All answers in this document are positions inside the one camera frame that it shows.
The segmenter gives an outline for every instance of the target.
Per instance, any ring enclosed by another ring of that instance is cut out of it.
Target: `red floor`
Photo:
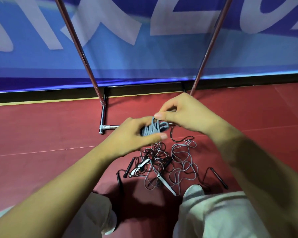
[[[110,98],[107,124],[153,115],[177,94]],[[195,97],[298,172],[298,83],[201,90]],[[23,200],[98,145],[110,133],[98,134],[100,111],[98,100],[0,106],[0,211]],[[239,190],[206,136],[174,130],[175,138],[188,134],[198,144],[192,154],[199,173],[212,166],[229,191]],[[165,143],[170,150],[171,140]],[[171,237],[179,197],[165,189],[147,191],[141,178],[123,180],[126,197],[116,195],[115,173],[126,168],[132,156],[111,164],[96,186],[97,192],[113,198],[122,219],[109,237]],[[211,173],[207,182],[214,193],[223,192]],[[182,192],[194,183],[183,182]]]

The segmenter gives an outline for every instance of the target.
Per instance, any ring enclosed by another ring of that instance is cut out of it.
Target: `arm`
[[[0,238],[60,237],[107,167],[118,157],[167,138],[140,136],[152,117],[128,118],[99,146],[0,218]]]
[[[271,236],[298,237],[298,173],[188,94],[167,101],[155,118],[206,134]]]

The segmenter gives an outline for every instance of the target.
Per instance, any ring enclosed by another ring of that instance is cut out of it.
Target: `forearm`
[[[60,237],[114,160],[94,148],[0,219],[0,238]]]
[[[225,121],[208,136],[271,235],[298,234],[298,173]]]

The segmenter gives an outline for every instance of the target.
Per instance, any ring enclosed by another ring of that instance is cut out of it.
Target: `person's left hand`
[[[99,146],[105,148],[111,158],[116,159],[142,147],[167,139],[166,133],[141,136],[142,127],[150,125],[152,116],[139,119],[128,118],[119,125]]]

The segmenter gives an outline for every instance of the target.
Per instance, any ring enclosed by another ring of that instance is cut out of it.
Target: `tangled jump rope pile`
[[[157,132],[163,132],[168,128],[169,124],[167,122],[158,120],[154,122],[153,118],[151,125],[146,126],[141,130],[141,135],[146,136]],[[166,145],[163,142],[159,142],[152,145],[150,148],[146,148],[143,151],[140,151],[140,156],[135,157],[136,167],[138,167],[139,164],[148,159],[147,164],[140,168],[138,172],[131,174],[123,169],[120,169],[119,171],[127,173],[130,177],[145,177],[144,185],[145,188],[149,190],[159,187],[161,185],[161,182],[157,178],[160,175],[164,175],[165,179],[167,178],[167,180],[169,181],[168,183],[170,187],[178,187],[177,190],[179,191],[176,192],[177,195],[180,195],[180,184],[183,180],[195,180],[196,178],[203,187],[204,191],[210,191],[210,187],[204,183],[206,173],[203,180],[201,180],[198,174],[198,166],[192,160],[190,149],[197,146],[196,142],[193,141],[194,137],[187,136],[182,140],[174,140],[172,138],[173,128],[174,126],[170,127],[170,138],[176,144],[172,145],[171,147],[171,155],[166,152]],[[154,172],[156,174],[156,177],[150,180],[149,174],[151,172]]]

